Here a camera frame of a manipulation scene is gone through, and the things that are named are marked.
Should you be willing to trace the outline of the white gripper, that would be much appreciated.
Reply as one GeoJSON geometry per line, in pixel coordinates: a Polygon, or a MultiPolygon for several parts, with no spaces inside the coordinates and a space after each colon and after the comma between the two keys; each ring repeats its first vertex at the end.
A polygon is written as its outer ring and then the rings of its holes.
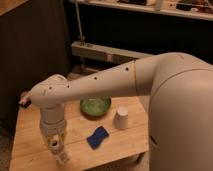
{"type": "Polygon", "coordinates": [[[69,156],[64,145],[66,125],[67,122],[64,117],[57,117],[57,116],[46,117],[45,115],[42,115],[40,118],[40,131],[42,136],[47,141],[48,150],[52,154],[54,154],[53,147],[51,145],[53,136],[59,135],[61,160],[69,160],[69,156]]]}

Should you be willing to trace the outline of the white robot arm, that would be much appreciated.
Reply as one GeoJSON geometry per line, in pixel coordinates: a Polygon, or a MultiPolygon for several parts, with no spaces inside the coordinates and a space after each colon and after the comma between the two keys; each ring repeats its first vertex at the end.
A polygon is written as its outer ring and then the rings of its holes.
{"type": "Polygon", "coordinates": [[[158,54],[68,81],[53,75],[30,90],[46,125],[70,100],[148,95],[150,171],[213,171],[213,64],[158,54]]]}

